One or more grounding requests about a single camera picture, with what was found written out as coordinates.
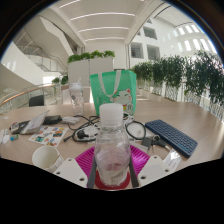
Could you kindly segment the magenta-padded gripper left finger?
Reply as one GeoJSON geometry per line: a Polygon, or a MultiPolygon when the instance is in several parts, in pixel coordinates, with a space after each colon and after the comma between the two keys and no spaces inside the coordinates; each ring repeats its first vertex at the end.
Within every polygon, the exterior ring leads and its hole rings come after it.
{"type": "Polygon", "coordinates": [[[67,158],[54,174],[81,187],[92,189],[96,177],[94,147],[90,147],[76,158],[67,158]]]}

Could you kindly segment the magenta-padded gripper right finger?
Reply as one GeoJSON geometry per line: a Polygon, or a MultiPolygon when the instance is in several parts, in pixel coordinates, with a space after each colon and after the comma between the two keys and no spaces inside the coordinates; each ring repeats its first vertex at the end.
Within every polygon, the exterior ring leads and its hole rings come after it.
{"type": "Polygon", "coordinates": [[[141,149],[131,145],[129,165],[131,183],[134,188],[146,186],[171,173],[170,168],[158,156],[149,156],[141,149]]]}

